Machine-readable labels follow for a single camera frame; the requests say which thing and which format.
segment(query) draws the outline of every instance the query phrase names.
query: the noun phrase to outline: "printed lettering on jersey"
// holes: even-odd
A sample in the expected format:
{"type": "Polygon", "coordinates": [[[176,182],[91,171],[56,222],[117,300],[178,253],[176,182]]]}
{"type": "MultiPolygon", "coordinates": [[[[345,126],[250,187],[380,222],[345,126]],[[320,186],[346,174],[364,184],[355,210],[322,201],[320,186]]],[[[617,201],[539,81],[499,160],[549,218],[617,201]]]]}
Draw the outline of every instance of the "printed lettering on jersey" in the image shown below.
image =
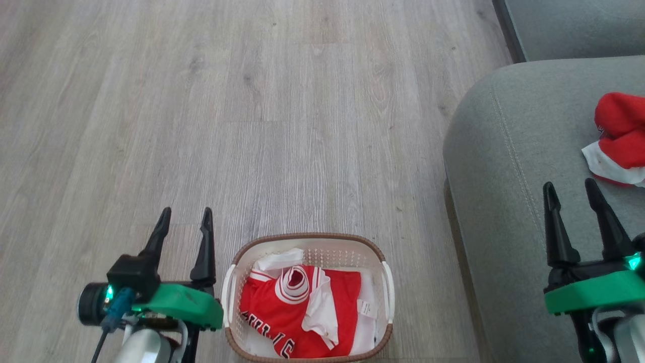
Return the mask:
{"type": "MultiPolygon", "coordinates": [[[[258,318],[254,314],[249,314],[248,311],[243,311],[241,314],[244,320],[247,321],[248,324],[255,330],[257,330],[258,333],[260,333],[264,337],[272,339],[273,346],[276,346],[284,337],[286,337],[284,333],[278,333],[275,338],[272,338],[271,326],[269,324],[265,324],[262,319],[258,318]]],[[[291,353],[293,353],[294,349],[295,342],[293,341],[293,339],[289,338],[280,349],[280,355],[284,358],[290,358],[291,353]]]]}
{"type": "Polygon", "coordinates": [[[284,343],[282,350],[280,350],[280,355],[284,358],[291,358],[291,353],[293,353],[294,348],[295,342],[293,341],[293,339],[289,339],[286,341],[286,343],[284,343]]]}

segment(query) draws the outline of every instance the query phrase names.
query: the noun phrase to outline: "wooden floor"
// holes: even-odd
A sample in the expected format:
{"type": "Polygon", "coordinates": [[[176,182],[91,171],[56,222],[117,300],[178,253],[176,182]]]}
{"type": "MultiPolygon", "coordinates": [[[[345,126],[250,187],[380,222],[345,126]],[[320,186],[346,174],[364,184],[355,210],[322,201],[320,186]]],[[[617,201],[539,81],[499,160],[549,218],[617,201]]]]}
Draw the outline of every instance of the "wooden floor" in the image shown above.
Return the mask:
{"type": "MultiPolygon", "coordinates": [[[[258,236],[359,234],[397,285],[379,360],[480,360],[441,148],[510,62],[490,0],[1,3],[2,361],[88,362],[79,292],[167,205],[165,279],[188,278],[206,206],[220,278],[258,236]]],[[[201,337],[199,362],[235,360],[201,337]]]]}

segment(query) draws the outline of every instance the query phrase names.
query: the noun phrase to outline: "brown basket rim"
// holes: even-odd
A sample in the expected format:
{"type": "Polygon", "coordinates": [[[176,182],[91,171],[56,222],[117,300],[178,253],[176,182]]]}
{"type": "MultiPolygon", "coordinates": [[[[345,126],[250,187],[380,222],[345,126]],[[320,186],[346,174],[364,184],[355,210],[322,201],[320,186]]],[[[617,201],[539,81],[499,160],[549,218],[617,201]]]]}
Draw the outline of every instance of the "brown basket rim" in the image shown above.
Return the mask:
{"type": "MultiPolygon", "coordinates": [[[[329,238],[334,240],[348,240],[348,241],[360,242],[364,245],[367,245],[379,257],[379,260],[381,262],[385,262],[385,255],[383,255],[383,252],[381,252],[381,250],[372,241],[368,240],[365,237],[356,236],[354,234],[344,234],[344,233],[289,233],[289,234],[275,234],[273,236],[256,238],[255,240],[244,245],[237,252],[237,254],[235,255],[235,258],[233,258],[233,264],[237,265],[239,263],[239,260],[242,258],[242,255],[244,255],[244,253],[246,253],[251,247],[255,245],[263,244],[266,242],[279,241],[279,240],[299,240],[304,238],[329,238]]],[[[349,355],[345,357],[330,357],[330,358],[310,358],[310,359],[294,358],[294,359],[289,359],[289,362],[292,362],[292,363],[307,363],[307,362],[349,363],[349,362],[356,362],[358,360],[366,360],[374,357],[381,350],[383,350],[385,345],[390,341],[390,337],[392,337],[392,329],[393,329],[392,323],[389,323],[385,329],[385,334],[383,335],[383,339],[381,339],[381,341],[372,350],[365,352],[363,354],[349,355]]],[[[231,346],[231,348],[233,348],[233,350],[240,357],[246,360],[249,360],[251,362],[257,362],[257,363],[283,363],[285,361],[284,358],[268,358],[268,357],[259,357],[257,355],[251,355],[245,352],[237,344],[237,342],[233,338],[233,333],[231,332],[230,327],[225,328],[224,332],[226,334],[226,340],[228,341],[228,345],[231,346]]]]}
{"type": "Polygon", "coordinates": [[[381,262],[385,262],[385,255],[381,250],[374,244],[374,242],[368,240],[365,237],[356,236],[354,234],[344,234],[344,233],[288,233],[288,234],[275,234],[273,236],[260,237],[252,240],[251,242],[244,245],[233,258],[233,264],[237,265],[244,255],[251,247],[266,242],[273,242],[279,240],[300,240],[305,238],[328,238],[334,240],[347,240],[360,242],[364,245],[367,245],[374,253],[379,257],[381,262]]]}

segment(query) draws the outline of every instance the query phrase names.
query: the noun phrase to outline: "red jersey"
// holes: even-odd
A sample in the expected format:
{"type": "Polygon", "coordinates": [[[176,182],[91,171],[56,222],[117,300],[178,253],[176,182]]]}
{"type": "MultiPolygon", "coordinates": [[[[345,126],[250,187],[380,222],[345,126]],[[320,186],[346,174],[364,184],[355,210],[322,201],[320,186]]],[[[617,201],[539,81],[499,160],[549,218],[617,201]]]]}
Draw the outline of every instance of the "red jersey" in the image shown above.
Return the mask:
{"type": "Polygon", "coordinates": [[[358,272],[298,265],[283,269],[275,278],[252,269],[242,291],[240,311],[253,328],[273,340],[273,348],[281,357],[339,357],[349,355],[352,349],[360,291],[358,272]],[[310,307],[310,316],[307,316],[312,293],[315,306],[310,307]],[[332,308],[329,309],[330,304],[321,307],[321,299],[332,301],[329,294],[333,298],[332,308]],[[315,331],[330,321],[337,322],[337,335],[332,331],[328,337],[322,337],[315,331]]]}

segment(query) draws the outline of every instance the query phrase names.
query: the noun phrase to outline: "blue cable connector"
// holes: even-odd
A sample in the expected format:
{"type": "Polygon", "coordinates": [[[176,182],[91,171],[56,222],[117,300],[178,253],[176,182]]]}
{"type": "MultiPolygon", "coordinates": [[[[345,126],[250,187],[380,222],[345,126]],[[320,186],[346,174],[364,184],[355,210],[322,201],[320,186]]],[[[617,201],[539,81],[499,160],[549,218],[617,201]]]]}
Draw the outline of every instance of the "blue cable connector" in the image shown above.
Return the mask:
{"type": "Polygon", "coordinates": [[[101,329],[107,333],[114,333],[121,323],[123,314],[132,309],[134,299],[135,293],[133,289],[124,287],[119,290],[117,296],[110,304],[103,321],[101,321],[101,329]]]}

